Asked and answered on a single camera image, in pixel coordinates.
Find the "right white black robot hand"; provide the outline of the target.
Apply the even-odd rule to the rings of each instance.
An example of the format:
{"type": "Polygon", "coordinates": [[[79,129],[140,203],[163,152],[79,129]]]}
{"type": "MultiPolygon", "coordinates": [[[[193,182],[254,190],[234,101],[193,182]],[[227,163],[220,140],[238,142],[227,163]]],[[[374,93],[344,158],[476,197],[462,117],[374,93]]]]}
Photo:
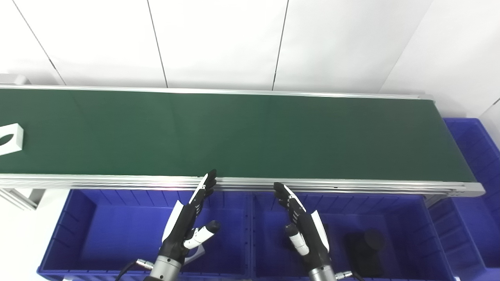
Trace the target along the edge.
{"type": "Polygon", "coordinates": [[[275,197],[289,214],[286,234],[302,258],[307,272],[331,266],[330,244],[318,211],[308,212],[297,195],[283,183],[273,184],[275,197]]]}

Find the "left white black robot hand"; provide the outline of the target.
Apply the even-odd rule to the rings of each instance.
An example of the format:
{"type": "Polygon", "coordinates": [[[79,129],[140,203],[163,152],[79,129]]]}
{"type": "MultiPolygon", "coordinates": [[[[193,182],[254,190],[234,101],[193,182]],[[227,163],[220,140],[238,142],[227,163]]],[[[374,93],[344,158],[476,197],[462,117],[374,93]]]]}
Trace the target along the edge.
{"type": "Polygon", "coordinates": [[[214,192],[214,186],[217,183],[216,176],[216,169],[209,171],[202,178],[187,204],[176,202],[166,223],[164,240],[158,257],[165,257],[182,265],[191,249],[202,245],[220,230],[221,224],[217,220],[202,227],[194,227],[205,199],[214,192]]]}

